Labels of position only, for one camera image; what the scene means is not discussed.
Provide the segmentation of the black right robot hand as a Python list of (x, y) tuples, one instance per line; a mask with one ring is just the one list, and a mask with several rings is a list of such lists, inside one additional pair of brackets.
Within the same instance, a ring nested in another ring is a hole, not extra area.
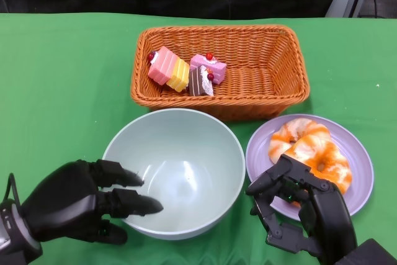
[[(246, 194), (254, 199), (250, 214), (259, 217), (270, 246), (294, 254), (306, 251), (320, 264), (335, 264), (357, 248), (350, 213), (338, 187), (290, 156), (282, 155), (249, 185)], [(278, 222), (270, 206), (276, 197), (300, 204), (300, 227)]]

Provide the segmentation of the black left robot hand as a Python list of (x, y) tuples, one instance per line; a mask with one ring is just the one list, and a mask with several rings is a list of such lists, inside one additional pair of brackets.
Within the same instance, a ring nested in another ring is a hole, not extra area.
[(120, 163), (99, 159), (66, 163), (49, 174), (28, 196), (21, 210), (32, 237), (45, 242), (68, 237), (122, 245), (126, 231), (104, 220), (145, 216), (163, 210), (161, 203), (132, 188), (143, 180)]

